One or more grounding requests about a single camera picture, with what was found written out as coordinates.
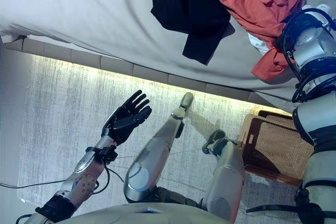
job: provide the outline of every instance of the brown basket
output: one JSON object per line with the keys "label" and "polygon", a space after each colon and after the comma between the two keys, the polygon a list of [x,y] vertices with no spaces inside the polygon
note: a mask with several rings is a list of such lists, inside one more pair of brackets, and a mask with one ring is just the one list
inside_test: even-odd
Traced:
{"label": "brown basket", "polygon": [[293,123],[251,114],[245,117],[239,141],[245,171],[295,186],[302,181],[313,152]]}
{"label": "brown basket", "polygon": [[258,108],[253,108],[252,109],[252,114],[261,116],[263,118],[266,118],[267,120],[270,120],[270,121],[275,122],[275,123],[279,123],[283,126],[292,127],[292,128],[295,129],[295,126],[294,126],[294,123],[293,123],[293,120],[292,120],[292,116],[290,116],[290,115],[279,114],[279,113],[276,113],[276,112],[261,110],[261,109],[258,109]]}

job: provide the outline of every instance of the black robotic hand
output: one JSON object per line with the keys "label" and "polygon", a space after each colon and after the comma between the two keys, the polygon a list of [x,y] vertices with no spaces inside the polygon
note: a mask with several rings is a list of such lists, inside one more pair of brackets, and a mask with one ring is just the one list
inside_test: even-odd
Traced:
{"label": "black robotic hand", "polygon": [[149,103],[148,99],[142,102],[146,94],[139,96],[141,93],[142,91],[138,90],[112,113],[103,127],[101,137],[108,135],[118,146],[128,139],[134,128],[149,117],[152,109],[146,106]]}

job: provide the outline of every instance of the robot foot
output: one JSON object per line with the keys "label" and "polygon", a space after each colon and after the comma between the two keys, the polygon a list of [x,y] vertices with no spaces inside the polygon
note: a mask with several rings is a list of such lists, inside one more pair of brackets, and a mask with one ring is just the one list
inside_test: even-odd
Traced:
{"label": "robot foot", "polygon": [[180,120],[184,119],[187,115],[187,111],[190,105],[193,102],[193,99],[194,99],[193,94],[186,93],[181,100],[180,106],[173,111],[172,113],[173,117],[180,119]]}
{"label": "robot foot", "polygon": [[187,109],[190,107],[194,99],[194,95],[191,93],[186,93],[180,103],[180,109],[183,109],[184,111],[187,111]]}
{"label": "robot foot", "polygon": [[222,149],[229,140],[225,138],[225,132],[222,130],[216,130],[211,134],[208,141],[202,146],[204,154],[213,154],[220,156]]}

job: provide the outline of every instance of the red cloth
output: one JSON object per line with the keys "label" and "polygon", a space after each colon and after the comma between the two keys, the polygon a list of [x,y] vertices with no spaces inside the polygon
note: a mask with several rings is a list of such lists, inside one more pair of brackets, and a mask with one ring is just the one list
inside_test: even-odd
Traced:
{"label": "red cloth", "polygon": [[269,81],[287,67],[282,53],[274,48],[284,27],[280,23],[291,12],[301,8],[301,0],[220,0],[229,13],[252,35],[265,41],[270,50],[254,66],[252,73]]}

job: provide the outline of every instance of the white bedsheet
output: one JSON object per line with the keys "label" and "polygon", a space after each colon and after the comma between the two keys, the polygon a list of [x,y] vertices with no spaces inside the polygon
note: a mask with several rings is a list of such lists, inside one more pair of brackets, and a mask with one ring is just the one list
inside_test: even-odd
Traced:
{"label": "white bedsheet", "polygon": [[[336,0],[326,3],[336,17]],[[235,32],[222,39],[208,66],[182,56],[187,35],[169,31],[150,13],[152,0],[0,0],[0,35],[37,35],[68,41],[105,55],[160,71],[290,99],[291,73],[272,84],[251,69],[260,53],[231,18]]]}

